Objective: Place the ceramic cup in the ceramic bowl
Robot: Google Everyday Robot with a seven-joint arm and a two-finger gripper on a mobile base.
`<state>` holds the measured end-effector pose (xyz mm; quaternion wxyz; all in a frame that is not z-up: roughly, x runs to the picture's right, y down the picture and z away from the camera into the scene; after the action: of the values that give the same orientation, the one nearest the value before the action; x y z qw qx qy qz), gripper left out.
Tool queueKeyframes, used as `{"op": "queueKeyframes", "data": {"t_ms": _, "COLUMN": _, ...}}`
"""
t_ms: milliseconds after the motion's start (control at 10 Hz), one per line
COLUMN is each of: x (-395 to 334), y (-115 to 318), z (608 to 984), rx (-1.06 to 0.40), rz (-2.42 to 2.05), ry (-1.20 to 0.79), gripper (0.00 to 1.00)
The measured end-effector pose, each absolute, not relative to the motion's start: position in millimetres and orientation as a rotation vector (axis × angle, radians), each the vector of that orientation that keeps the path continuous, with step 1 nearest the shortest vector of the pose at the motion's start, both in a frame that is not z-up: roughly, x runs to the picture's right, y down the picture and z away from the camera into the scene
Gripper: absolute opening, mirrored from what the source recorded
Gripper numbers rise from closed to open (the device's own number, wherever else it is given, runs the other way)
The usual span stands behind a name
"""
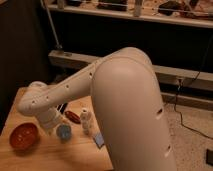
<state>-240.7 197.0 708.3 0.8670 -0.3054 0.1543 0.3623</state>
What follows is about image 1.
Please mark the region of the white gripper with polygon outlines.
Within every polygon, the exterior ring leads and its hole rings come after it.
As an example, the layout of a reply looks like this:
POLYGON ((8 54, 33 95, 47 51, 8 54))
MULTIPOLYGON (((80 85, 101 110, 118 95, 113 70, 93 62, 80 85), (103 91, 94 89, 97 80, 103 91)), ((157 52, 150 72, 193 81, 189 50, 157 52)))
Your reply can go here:
POLYGON ((44 130, 51 130, 62 122, 61 113, 54 107, 36 115, 39 125, 44 130))

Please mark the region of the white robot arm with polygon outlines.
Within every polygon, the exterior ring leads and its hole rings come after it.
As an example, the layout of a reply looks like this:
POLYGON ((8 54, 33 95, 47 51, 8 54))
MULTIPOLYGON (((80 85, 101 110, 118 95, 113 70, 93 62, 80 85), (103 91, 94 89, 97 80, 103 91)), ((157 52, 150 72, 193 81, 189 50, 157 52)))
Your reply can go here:
POLYGON ((159 83, 148 55, 135 47, 99 58, 54 86, 31 83, 18 104, 50 130, 56 106, 90 96, 115 171, 177 171, 159 83))

